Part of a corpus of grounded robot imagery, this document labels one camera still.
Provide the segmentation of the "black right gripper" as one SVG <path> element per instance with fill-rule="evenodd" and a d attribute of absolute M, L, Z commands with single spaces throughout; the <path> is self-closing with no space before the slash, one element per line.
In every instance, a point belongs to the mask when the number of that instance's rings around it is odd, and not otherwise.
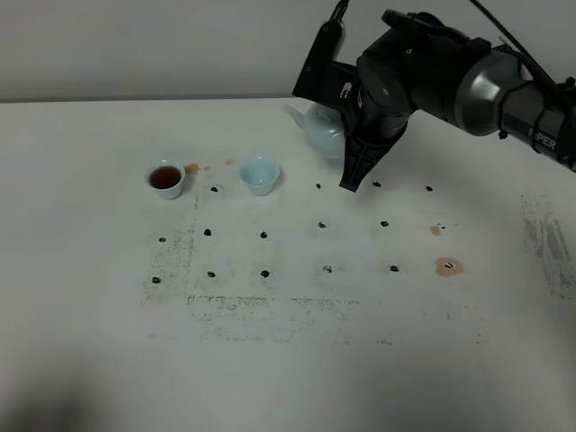
<path fill-rule="evenodd" d="M 400 140 L 410 118 L 410 98 L 398 83 L 340 79 L 345 154 L 339 186 L 356 192 L 364 178 Z"/>

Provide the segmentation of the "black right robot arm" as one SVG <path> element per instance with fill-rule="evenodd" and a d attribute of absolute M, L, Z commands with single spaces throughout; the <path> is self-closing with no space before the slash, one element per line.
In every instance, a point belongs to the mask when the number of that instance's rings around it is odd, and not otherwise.
<path fill-rule="evenodd" d="M 416 111 L 473 136 L 512 136 L 575 168 L 575 80 L 554 82 L 514 38 L 469 38 L 429 13 L 384 12 L 390 29 L 356 61 L 341 187 L 354 192 Z"/>

